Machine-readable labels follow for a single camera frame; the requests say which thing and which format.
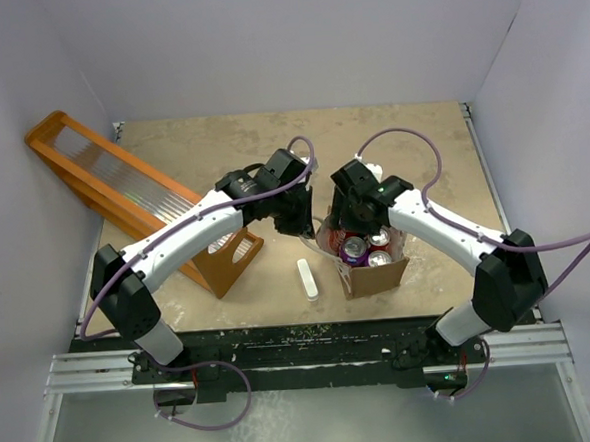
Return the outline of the canvas bag with cat print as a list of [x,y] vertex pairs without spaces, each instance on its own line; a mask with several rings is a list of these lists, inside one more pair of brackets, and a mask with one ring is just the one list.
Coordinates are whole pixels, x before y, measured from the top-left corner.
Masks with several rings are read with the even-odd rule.
[[348,300],[398,288],[410,259],[404,254],[407,233],[382,227],[375,234],[333,228],[330,217],[318,223],[312,239],[300,241],[335,267]]

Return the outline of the red cola can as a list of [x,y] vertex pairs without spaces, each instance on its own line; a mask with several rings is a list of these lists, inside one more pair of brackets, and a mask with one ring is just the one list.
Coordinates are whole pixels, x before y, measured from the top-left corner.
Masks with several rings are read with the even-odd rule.
[[352,238],[353,236],[358,236],[358,233],[354,231],[347,231],[342,228],[336,230],[325,229],[319,233],[322,243],[335,254],[337,254],[343,242],[348,238]]
[[366,237],[366,241],[370,248],[385,251],[391,243],[390,231],[386,228],[380,228],[377,233],[369,234],[369,236]]
[[390,254],[382,250],[371,251],[366,260],[369,268],[387,266],[393,262]]

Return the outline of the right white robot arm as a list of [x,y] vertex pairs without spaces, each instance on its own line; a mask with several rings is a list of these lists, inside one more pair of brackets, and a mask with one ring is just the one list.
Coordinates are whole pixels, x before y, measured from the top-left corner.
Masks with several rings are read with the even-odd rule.
[[430,203],[423,192],[397,176],[379,181],[354,159],[335,171],[330,223],[351,232],[405,232],[438,249],[474,277],[473,295],[442,315],[431,328],[428,353],[451,363],[463,344],[489,330],[506,332],[548,292],[530,235],[480,227]]

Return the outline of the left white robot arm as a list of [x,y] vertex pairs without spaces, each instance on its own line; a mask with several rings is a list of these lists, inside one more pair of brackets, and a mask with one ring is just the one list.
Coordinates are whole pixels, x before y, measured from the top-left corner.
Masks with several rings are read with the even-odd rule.
[[153,293],[191,258],[256,220],[273,219],[275,230],[286,236],[312,237],[314,168],[313,155],[279,149],[264,164],[226,173],[187,213],[150,236],[122,250],[100,248],[93,260],[92,308],[147,353],[158,374],[181,379],[189,357]]

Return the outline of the purple soda can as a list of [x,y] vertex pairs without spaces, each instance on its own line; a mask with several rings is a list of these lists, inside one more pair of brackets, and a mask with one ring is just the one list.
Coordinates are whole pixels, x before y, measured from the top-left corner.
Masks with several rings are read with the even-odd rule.
[[360,236],[345,239],[339,247],[339,258],[350,267],[365,267],[368,262],[369,247]]

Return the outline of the red cola can back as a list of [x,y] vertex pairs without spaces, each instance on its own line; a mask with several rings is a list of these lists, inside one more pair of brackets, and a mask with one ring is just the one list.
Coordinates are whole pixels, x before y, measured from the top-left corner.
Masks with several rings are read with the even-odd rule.
[[380,228],[377,233],[369,234],[369,236],[366,237],[366,241],[370,248],[385,251],[391,243],[390,231],[386,228]]

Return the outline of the red cola can front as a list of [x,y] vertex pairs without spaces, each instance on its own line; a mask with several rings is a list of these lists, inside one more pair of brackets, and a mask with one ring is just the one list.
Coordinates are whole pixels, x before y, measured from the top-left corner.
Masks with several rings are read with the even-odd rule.
[[390,254],[382,250],[371,251],[366,260],[369,268],[387,266],[393,262]]

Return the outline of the white oblong plastic case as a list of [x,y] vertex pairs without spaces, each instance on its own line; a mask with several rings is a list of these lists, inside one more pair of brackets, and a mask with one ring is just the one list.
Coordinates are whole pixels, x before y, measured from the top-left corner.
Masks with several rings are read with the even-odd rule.
[[315,278],[313,278],[313,274],[308,261],[304,258],[299,259],[296,262],[299,278],[301,279],[301,283],[307,299],[310,302],[317,301],[319,299],[318,287]]

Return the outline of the orange wooden rack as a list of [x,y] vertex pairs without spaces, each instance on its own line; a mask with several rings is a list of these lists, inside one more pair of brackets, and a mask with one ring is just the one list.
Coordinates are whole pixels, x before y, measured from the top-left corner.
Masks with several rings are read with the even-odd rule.
[[[24,139],[81,202],[137,241],[200,203],[199,194],[62,111],[49,114]],[[180,272],[221,299],[263,243],[243,228],[210,244]]]

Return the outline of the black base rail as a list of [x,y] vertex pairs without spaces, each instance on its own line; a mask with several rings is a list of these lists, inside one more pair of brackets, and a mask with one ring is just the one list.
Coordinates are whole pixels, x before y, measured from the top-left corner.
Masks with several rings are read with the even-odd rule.
[[192,331],[164,369],[133,352],[132,381],[152,384],[159,402],[211,404],[230,393],[374,385],[416,388],[466,383],[465,367],[487,356],[480,338],[436,344],[432,316]]

